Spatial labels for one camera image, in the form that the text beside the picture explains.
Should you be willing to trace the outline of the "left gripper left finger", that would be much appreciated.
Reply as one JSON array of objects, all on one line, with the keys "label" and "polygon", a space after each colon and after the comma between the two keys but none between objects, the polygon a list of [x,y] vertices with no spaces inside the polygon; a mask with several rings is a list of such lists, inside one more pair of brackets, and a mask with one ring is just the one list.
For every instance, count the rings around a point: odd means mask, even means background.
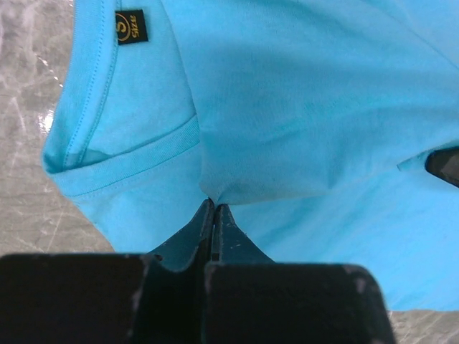
[{"label": "left gripper left finger", "polygon": [[1,258],[3,343],[199,343],[214,204],[146,254]]}]

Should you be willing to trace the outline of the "teal t-shirt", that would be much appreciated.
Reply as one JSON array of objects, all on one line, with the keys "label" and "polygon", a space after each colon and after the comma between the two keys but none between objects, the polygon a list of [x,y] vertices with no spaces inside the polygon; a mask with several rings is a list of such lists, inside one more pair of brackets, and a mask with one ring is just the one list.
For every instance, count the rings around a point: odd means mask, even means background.
[{"label": "teal t-shirt", "polygon": [[205,199],[282,262],[458,308],[456,1],[76,1],[47,175],[119,252]]}]

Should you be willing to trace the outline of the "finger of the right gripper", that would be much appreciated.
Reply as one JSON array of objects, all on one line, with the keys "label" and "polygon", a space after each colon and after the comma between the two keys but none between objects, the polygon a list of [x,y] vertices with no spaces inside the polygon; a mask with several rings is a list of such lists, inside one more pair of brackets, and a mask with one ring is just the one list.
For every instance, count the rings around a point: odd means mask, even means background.
[{"label": "finger of the right gripper", "polygon": [[433,151],[425,162],[425,170],[433,176],[459,187],[458,147]]}]

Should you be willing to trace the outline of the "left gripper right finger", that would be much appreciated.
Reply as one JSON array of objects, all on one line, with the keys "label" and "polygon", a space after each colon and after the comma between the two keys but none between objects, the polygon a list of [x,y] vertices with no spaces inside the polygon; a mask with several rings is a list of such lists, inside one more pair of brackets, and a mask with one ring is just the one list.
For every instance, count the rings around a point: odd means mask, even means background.
[{"label": "left gripper right finger", "polygon": [[204,343],[393,343],[374,277],[355,264],[276,263],[214,215],[204,270]]}]

